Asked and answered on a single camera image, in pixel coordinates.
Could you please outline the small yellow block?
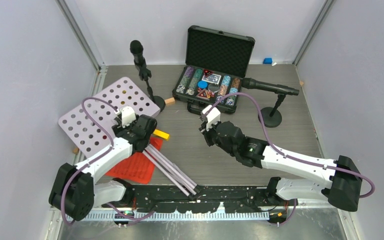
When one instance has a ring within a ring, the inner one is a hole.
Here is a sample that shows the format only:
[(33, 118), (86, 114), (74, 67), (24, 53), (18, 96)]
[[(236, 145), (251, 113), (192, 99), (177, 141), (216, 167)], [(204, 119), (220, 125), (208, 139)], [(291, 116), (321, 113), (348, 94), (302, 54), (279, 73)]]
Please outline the small yellow block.
[(167, 133), (167, 132), (164, 132), (164, 131), (161, 131), (161, 130), (154, 130), (153, 131), (153, 135), (159, 137), (159, 138), (162, 138), (166, 141), (168, 141), (170, 139), (170, 135)]

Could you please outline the black round-base mic stand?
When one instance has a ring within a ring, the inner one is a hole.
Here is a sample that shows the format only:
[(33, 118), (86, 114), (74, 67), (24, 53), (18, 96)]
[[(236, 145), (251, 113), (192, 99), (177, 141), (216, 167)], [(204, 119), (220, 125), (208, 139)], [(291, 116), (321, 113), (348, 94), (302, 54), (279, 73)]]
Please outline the black round-base mic stand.
[(260, 110), (262, 117), (258, 117), (258, 120), (263, 121), (265, 127), (276, 128), (281, 124), (283, 118), (278, 108), (285, 98), (286, 95), (278, 94), (274, 107), (264, 107)]
[(135, 62), (134, 65), (138, 70), (138, 76), (140, 80), (146, 83), (146, 89), (149, 94), (149, 98), (152, 100), (153, 103), (155, 103), (159, 107), (160, 112), (162, 112), (166, 107), (166, 103), (162, 97), (158, 95), (154, 95), (154, 91), (149, 83), (149, 79), (152, 77), (151, 71), (147, 68), (147, 65), (145, 62), (142, 64)]

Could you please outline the small wooden block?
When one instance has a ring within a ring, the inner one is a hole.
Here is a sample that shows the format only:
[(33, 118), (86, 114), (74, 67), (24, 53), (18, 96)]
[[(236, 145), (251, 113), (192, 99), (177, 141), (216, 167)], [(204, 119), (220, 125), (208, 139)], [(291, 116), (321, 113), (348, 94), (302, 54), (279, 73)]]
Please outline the small wooden block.
[(167, 99), (164, 100), (164, 103), (167, 106), (173, 105), (173, 104), (175, 104), (175, 102), (176, 102), (176, 99), (174, 97), (167, 98)]

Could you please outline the red triangle token upper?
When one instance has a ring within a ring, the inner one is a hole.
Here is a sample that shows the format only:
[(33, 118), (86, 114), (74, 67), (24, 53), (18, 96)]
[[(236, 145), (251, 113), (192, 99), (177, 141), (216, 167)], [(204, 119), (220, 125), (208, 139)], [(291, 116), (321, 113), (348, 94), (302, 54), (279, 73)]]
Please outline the red triangle token upper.
[(208, 70), (208, 69), (204, 69), (204, 70), (203, 70), (203, 73), (204, 73), (204, 76), (205, 76), (205, 77), (208, 77), (208, 76), (212, 75), (214, 72), (211, 71), (211, 70)]

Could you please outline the black microphone plain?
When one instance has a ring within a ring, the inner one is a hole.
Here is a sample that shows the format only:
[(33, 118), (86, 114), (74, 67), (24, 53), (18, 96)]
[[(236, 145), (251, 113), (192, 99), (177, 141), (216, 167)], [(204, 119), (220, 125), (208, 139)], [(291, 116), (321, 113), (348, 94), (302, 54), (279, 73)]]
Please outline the black microphone plain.
[(300, 93), (298, 89), (295, 89), (289, 86), (262, 82), (262, 81), (255, 80), (253, 78), (243, 78), (242, 87), (246, 89), (255, 89), (255, 90), (272, 92), (278, 95), (298, 96)]

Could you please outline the wooden block on rail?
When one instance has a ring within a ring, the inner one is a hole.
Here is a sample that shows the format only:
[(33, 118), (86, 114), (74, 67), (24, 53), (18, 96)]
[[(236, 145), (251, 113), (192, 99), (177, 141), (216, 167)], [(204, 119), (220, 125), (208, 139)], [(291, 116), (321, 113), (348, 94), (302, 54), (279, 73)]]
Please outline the wooden block on rail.
[(73, 149), (73, 151), (72, 151), (72, 152), (73, 152), (73, 153), (76, 155), (76, 154), (78, 154), (78, 153), (79, 153), (79, 151), (80, 151), (80, 150), (79, 150), (79, 149), (76, 147), (76, 148), (74, 148), (74, 149)]

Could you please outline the red triangle token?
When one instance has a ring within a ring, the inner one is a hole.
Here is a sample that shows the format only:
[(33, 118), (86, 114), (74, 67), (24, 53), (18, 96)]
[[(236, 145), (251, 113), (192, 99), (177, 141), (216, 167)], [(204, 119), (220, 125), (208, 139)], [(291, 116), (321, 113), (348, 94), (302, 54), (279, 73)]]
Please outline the red triangle token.
[(205, 76), (205, 77), (208, 77), (208, 76), (212, 75), (214, 72), (211, 71), (211, 70), (208, 70), (208, 69), (204, 69), (204, 70), (203, 70), (203, 73), (204, 73), (204, 76)]
[(202, 89), (197, 95), (197, 98), (209, 100), (212, 97), (212, 93), (208, 89)]

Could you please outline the red sheet music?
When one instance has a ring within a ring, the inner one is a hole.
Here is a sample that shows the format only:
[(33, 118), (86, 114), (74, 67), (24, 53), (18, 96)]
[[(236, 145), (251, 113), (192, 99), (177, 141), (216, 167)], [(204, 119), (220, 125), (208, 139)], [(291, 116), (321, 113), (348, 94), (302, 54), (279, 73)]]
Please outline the red sheet music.
[(122, 160), (105, 175), (139, 184), (148, 184), (153, 176), (155, 165), (141, 152)]

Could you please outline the silver dealer button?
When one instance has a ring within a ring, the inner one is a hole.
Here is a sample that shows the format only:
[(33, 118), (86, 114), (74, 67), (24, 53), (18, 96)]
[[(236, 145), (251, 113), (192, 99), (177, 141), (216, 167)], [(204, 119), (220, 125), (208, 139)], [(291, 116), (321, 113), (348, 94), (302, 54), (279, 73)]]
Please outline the silver dealer button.
[(216, 93), (219, 91), (220, 87), (218, 84), (215, 84), (215, 83), (210, 83), (207, 87), (207, 89), (212, 92), (212, 93)]

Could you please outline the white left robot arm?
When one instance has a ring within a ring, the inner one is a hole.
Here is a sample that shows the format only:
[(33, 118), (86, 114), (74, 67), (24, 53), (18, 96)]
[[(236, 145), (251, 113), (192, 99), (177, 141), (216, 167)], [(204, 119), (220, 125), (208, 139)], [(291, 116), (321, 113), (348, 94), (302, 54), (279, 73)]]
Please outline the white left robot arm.
[(121, 182), (97, 182), (115, 165), (142, 152), (150, 144), (156, 127), (157, 120), (144, 114), (136, 115), (126, 126), (114, 125), (115, 136), (109, 137), (109, 145), (76, 165), (64, 163), (59, 167), (49, 194), (49, 204), (74, 221), (81, 221), (93, 207), (107, 202), (128, 207), (133, 202), (133, 193)]

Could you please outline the blue playing card deck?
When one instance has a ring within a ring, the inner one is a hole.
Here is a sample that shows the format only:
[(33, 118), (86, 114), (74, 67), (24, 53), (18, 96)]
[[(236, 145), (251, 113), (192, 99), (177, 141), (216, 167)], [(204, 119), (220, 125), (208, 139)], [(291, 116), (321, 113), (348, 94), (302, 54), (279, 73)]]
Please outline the blue playing card deck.
[(221, 79), (222, 79), (221, 75), (213, 73), (213, 74), (211, 74), (209, 76), (205, 76), (204, 75), (201, 80), (204, 81), (204, 82), (207, 82), (209, 84), (216, 84), (216, 85), (218, 85), (220, 83)]

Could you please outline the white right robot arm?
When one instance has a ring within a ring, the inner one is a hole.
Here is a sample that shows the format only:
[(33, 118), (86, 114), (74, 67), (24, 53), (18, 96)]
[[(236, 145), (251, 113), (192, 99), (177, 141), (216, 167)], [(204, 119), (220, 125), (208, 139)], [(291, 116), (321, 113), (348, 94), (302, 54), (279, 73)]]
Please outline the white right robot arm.
[(283, 200), (313, 199), (327, 201), (348, 211), (358, 210), (363, 179), (353, 160), (311, 157), (277, 148), (266, 140), (249, 137), (233, 123), (218, 121), (199, 128), (208, 146), (216, 145), (246, 167), (277, 170), (298, 176), (298, 180), (272, 177), (265, 198), (271, 205)]

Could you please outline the blue round chip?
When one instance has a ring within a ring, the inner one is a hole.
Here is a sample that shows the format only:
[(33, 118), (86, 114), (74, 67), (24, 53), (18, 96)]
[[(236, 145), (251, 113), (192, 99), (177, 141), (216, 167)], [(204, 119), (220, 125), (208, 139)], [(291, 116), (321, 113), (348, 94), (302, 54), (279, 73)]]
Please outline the blue round chip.
[(197, 87), (199, 88), (199, 89), (206, 89), (207, 87), (208, 87), (208, 83), (206, 82), (206, 81), (203, 81), (203, 80), (201, 80), (201, 81), (199, 81), (198, 83), (197, 83)]

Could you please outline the black poker chip case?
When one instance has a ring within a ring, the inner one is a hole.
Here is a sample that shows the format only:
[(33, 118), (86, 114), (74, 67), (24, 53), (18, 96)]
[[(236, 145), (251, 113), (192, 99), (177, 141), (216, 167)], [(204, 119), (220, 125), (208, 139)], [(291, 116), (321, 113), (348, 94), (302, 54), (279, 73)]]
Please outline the black poker chip case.
[[(220, 112), (233, 114), (236, 111), (238, 97), (224, 96), (242, 90), (242, 79), (246, 76), (248, 65), (255, 45), (251, 36), (239, 35), (192, 25), (187, 30), (185, 67), (172, 90), (172, 96), (186, 103), (186, 109), (192, 114), (222, 101), (217, 108)], [(196, 97), (201, 91), (197, 83), (204, 76), (203, 70), (221, 75), (218, 92), (211, 92), (210, 99)]]

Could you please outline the small blue block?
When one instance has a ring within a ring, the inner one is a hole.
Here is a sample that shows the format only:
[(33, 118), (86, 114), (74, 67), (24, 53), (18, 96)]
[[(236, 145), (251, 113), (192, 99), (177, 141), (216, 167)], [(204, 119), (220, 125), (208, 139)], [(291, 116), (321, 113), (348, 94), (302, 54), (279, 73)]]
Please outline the small blue block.
[(263, 59), (262, 63), (265, 65), (271, 65), (273, 63), (273, 59), (271, 57), (266, 57)]

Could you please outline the lilac tripod music stand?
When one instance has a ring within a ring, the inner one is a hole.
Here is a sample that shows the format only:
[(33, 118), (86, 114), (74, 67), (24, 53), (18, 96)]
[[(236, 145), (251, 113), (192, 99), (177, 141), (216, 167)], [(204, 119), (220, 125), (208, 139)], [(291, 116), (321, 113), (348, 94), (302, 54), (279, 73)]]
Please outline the lilac tripod music stand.
[[(160, 108), (129, 78), (116, 82), (78, 105), (59, 118), (61, 129), (87, 157), (101, 151), (114, 137), (113, 126), (118, 124), (114, 109), (132, 107), (136, 114), (155, 118)], [(142, 153), (136, 153), (111, 168), (106, 175), (139, 184), (150, 182), (155, 166)]]

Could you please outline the red triangle token lower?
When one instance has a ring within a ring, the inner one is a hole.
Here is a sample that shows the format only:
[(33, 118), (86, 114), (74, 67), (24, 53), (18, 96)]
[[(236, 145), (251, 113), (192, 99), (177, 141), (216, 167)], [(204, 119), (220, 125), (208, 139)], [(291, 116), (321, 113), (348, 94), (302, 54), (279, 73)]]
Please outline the red triangle token lower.
[(208, 89), (202, 89), (197, 95), (197, 98), (209, 100), (212, 97), (212, 93)]

